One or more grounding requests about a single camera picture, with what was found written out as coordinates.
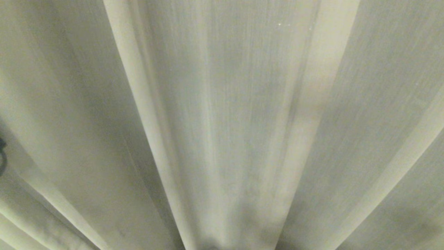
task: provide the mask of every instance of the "sheer curtain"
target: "sheer curtain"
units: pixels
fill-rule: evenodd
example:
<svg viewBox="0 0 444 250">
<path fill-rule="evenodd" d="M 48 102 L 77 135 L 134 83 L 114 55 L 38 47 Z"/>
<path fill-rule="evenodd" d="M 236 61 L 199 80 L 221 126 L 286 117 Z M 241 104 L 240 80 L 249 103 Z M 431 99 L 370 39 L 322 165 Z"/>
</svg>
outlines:
<svg viewBox="0 0 444 250">
<path fill-rule="evenodd" d="M 0 2 L 0 248 L 444 246 L 444 3 Z"/>
</svg>

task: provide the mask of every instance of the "curtain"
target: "curtain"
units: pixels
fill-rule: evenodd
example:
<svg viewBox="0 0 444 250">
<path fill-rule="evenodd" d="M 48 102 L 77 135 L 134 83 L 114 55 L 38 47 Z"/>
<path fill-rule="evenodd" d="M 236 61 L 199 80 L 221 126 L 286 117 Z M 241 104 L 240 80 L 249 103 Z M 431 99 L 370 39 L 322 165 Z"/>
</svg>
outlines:
<svg viewBox="0 0 444 250">
<path fill-rule="evenodd" d="M 0 248 L 444 247 L 444 2 L 0 2 Z"/>
</svg>

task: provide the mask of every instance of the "white fabric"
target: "white fabric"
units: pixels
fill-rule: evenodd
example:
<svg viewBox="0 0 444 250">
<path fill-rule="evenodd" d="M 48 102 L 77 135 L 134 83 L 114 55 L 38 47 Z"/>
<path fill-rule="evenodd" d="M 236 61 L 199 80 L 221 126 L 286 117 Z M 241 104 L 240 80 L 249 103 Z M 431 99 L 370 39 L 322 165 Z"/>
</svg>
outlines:
<svg viewBox="0 0 444 250">
<path fill-rule="evenodd" d="M 444 2 L 0 2 L 0 248 L 444 247 Z"/>
</svg>

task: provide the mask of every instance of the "fabric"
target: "fabric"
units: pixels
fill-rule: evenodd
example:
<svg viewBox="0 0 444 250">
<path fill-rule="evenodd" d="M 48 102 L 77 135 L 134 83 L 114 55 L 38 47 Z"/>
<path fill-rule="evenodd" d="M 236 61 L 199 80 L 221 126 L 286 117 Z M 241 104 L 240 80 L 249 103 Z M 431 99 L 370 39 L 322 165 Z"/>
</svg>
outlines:
<svg viewBox="0 0 444 250">
<path fill-rule="evenodd" d="M 444 247 L 444 2 L 0 2 L 0 248 Z"/>
</svg>

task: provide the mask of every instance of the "drape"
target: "drape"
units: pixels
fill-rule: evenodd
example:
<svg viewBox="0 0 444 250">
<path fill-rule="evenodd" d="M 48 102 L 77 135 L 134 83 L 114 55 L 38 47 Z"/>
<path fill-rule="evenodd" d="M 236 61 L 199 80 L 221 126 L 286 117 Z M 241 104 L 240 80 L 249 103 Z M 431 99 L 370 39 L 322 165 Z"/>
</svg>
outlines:
<svg viewBox="0 0 444 250">
<path fill-rule="evenodd" d="M 444 2 L 0 2 L 0 248 L 444 247 Z"/>
</svg>

